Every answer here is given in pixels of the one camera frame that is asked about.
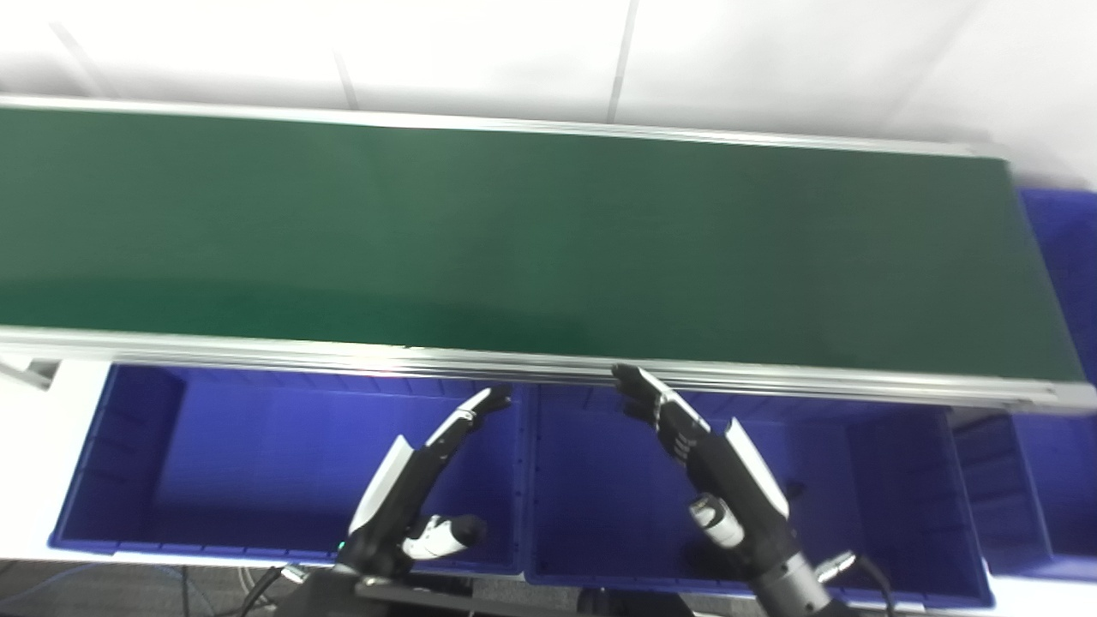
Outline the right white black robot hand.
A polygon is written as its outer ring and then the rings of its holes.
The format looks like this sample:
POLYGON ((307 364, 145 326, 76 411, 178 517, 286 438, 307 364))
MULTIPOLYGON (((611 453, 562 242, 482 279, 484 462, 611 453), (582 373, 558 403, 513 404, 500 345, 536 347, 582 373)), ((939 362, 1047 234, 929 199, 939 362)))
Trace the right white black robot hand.
POLYGON ((733 574, 759 593, 791 571, 800 554, 790 506, 751 437, 732 419, 716 429, 656 375, 638 366, 611 368, 626 416, 647 424, 663 450, 697 489, 695 521, 719 547, 733 574))

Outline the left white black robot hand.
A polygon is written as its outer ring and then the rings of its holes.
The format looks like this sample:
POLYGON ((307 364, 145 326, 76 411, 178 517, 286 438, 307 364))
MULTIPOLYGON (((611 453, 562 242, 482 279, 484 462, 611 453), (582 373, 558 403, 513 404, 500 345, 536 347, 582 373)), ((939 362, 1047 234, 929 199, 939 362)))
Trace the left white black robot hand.
POLYGON ((477 515, 423 515, 436 480, 494 411, 511 405, 509 384, 482 389, 451 411, 419 448, 402 434, 369 481, 333 558, 333 571, 357 577, 403 577, 418 561, 478 545, 487 524, 477 515))

